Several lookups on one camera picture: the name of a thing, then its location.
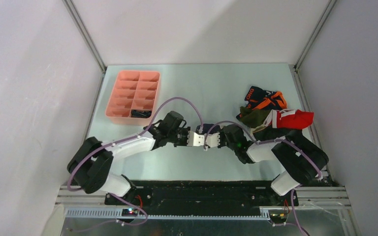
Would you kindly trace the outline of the navy underwear with cream waistband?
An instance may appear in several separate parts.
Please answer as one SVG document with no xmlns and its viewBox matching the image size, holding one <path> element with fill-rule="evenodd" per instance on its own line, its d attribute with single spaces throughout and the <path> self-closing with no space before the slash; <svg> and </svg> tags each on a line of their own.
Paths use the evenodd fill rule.
<svg viewBox="0 0 378 236">
<path fill-rule="evenodd" d="M 201 127 L 201 125 L 198 125 L 196 127 L 196 133 L 198 134 L 207 134 L 209 133 L 210 135 L 211 134 L 215 134 L 215 133 L 219 133 L 221 131 L 221 126 L 220 125 L 216 125 L 214 126 L 214 124 L 212 123 L 205 123 L 203 124 L 203 126 Z"/>
</svg>

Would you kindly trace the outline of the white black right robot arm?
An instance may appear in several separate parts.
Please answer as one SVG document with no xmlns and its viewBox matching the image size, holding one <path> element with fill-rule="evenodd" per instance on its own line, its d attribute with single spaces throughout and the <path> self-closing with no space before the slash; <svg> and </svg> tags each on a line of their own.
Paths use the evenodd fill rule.
<svg viewBox="0 0 378 236">
<path fill-rule="evenodd" d="M 284 171 L 273 179 L 266 193 L 267 201 L 274 206 L 284 202 L 292 189 L 320 179 L 322 168 L 329 162 L 327 154 L 299 130 L 273 140 L 254 142 L 245 137 L 240 126 L 231 124 L 222 127 L 220 135 L 224 145 L 234 151 L 243 164 L 278 161 L 283 166 Z"/>
</svg>

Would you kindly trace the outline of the navy striped boxer underwear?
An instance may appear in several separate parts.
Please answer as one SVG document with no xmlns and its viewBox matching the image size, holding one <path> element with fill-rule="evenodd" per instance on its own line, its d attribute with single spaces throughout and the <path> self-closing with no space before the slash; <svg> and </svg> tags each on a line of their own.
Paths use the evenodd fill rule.
<svg viewBox="0 0 378 236">
<path fill-rule="evenodd" d="M 152 115 L 151 110 L 131 110 L 130 115 L 132 118 L 150 118 Z"/>
</svg>

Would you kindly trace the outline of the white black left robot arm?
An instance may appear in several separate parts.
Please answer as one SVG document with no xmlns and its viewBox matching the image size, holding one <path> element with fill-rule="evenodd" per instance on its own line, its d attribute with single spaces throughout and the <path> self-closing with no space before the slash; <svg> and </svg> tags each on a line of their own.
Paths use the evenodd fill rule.
<svg viewBox="0 0 378 236">
<path fill-rule="evenodd" d="M 143 134 L 135 134 L 110 145 L 90 137 L 80 146 L 67 170 L 87 194 L 104 191 L 117 196 L 124 205 L 135 201 L 133 183 L 115 168 L 121 161 L 141 152 L 152 151 L 168 143 L 187 146 L 191 128 L 178 112 L 169 112 L 164 119 L 146 126 Z"/>
</svg>

